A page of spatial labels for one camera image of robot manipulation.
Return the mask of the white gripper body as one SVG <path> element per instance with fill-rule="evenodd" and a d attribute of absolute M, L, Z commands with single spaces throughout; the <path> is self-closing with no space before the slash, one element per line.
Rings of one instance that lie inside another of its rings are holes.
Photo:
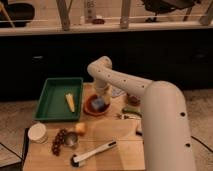
<path fill-rule="evenodd" d="M 110 104 L 109 85 L 100 79 L 94 80 L 96 94 L 101 97 L 106 105 Z"/>

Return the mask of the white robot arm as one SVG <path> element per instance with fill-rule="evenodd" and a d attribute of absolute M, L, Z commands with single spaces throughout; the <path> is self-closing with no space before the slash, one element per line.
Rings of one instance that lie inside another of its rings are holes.
<path fill-rule="evenodd" d="M 146 171 L 196 171 L 185 97 L 177 86 L 115 71 L 107 56 L 87 72 L 98 93 L 111 84 L 141 100 Z"/>

